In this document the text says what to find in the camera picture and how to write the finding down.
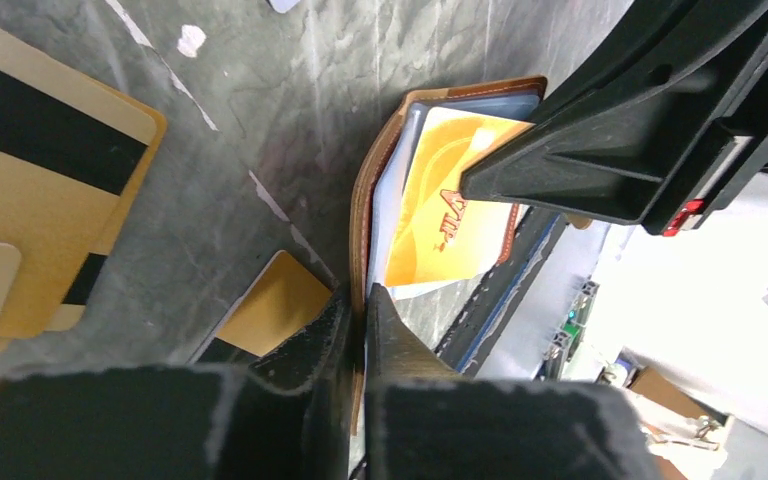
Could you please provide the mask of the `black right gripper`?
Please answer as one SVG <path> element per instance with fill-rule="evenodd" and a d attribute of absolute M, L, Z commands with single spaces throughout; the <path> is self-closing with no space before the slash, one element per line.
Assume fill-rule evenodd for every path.
<path fill-rule="evenodd" d="M 529 121 L 466 198 L 700 228 L 768 168 L 768 1 L 634 2 Z"/>

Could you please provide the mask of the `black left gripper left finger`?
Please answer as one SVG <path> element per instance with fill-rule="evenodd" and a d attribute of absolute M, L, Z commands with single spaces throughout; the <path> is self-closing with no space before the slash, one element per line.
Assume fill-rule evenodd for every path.
<path fill-rule="evenodd" d="M 343 479 L 350 295 L 248 364 L 79 370 L 0 380 L 0 479 Z"/>

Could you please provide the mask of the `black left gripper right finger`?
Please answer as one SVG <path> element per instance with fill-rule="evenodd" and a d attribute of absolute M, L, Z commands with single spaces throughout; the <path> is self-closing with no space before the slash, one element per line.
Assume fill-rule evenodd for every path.
<path fill-rule="evenodd" d="M 657 479 L 621 392 L 482 380 L 443 363 L 375 285 L 366 305 L 370 479 Z"/>

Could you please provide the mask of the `gold VIP card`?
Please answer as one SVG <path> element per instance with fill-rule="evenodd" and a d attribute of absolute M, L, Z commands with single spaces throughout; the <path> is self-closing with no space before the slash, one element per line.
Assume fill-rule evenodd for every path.
<path fill-rule="evenodd" d="M 382 285 L 465 280 L 497 263 L 516 207 L 466 199 L 461 176 L 530 127 L 521 120 L 429 109 L 407 173 Z"/>

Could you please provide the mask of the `gold card with stripes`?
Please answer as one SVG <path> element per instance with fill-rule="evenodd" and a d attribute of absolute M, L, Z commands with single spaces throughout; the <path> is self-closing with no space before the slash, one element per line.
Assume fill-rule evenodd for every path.
<path fill-rule="evenodd" d="M 311 323 L 332 291 L 294 256 L 276 252 L 188 362 L 246 365 Z"/>

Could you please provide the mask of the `gold card stack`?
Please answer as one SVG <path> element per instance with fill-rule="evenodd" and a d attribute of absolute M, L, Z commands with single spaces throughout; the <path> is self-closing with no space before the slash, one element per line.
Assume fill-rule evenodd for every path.
<path fill-rule="evenodd" d="M 0 353 L 80 320 L 166 128 L 0 29 Z"/>

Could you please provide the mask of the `black aluminium base frame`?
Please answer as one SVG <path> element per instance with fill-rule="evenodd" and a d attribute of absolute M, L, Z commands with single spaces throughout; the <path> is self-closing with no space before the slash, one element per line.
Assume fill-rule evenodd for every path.
<path fill-rule="evenodd" d="M 525 213 L 509 258 L 481 278 L 435 347 L 441 361 L 464 375 L 477 374 L 565 228 L 559 213 L 541 208 Z"/>

